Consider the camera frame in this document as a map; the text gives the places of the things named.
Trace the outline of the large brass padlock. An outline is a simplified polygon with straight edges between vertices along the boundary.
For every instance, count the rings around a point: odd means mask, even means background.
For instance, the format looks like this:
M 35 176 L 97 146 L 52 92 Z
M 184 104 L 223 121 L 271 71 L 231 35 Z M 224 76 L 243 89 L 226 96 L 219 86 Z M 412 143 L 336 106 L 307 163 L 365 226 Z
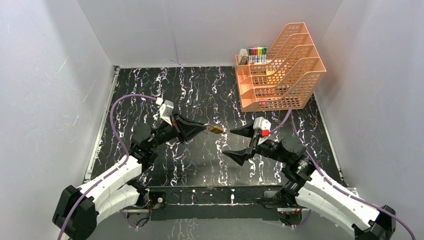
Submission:
M 211 132 L 211 133 L 214 133 L 214 134 L 224 134 L 225 133 L 225 130 L 220 126 L 211 125 L 209 123 L 206 123 L 204 126 L 206 127 L 206 130 Z

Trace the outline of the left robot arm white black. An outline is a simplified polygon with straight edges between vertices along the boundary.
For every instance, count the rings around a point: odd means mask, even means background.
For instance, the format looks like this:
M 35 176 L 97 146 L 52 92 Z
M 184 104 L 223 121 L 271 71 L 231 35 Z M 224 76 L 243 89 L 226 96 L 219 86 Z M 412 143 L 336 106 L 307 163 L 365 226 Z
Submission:
M 60 228 L 60 240 L 86 240 L 97 225 L 116 212 L 130 206 L 146 208 L 149 188 L 137 180 L 150 168 L 155 149 L 171 140 L 186 143 L 208 130 L 206 123 L 185 119 L 173 113 L 170 121 L 157 128 L 139 123 L 131 136 L 129 154 L 104 173 L 78 187 L 69 185 L 59 198 L 52 222 Z

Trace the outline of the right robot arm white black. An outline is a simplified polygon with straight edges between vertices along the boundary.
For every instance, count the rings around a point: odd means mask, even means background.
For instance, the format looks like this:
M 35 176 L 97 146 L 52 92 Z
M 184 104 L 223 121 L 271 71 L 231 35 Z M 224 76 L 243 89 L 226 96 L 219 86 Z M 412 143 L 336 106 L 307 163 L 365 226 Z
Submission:
M 305 207 L 343 227 L 356 240 L 389 240 L 396 230 L 396 212 L 388 205 L 381 209 L 369 206 L 365 200 L 314 166 L 301 139 L 295 134 L 280 141 L 269 139 L 271 123 L 263 117 L 230 133 L 250 138 L 242 150 L 225 150 L 223 154 L 242 166 L 255 155 L 283 163 L 282 173 L 287 183 L 274 194 L 264 194 L 269 203 L 283 207 Z

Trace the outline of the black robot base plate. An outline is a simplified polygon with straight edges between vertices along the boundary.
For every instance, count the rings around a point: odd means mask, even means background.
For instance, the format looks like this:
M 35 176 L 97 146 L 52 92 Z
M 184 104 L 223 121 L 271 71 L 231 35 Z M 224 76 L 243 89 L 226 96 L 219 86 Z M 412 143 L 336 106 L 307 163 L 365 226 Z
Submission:
M 179 219 L 259 219 L 295 226 L 308 209 L 281 196 L 280 186 L 152 186 L 154 221 Z

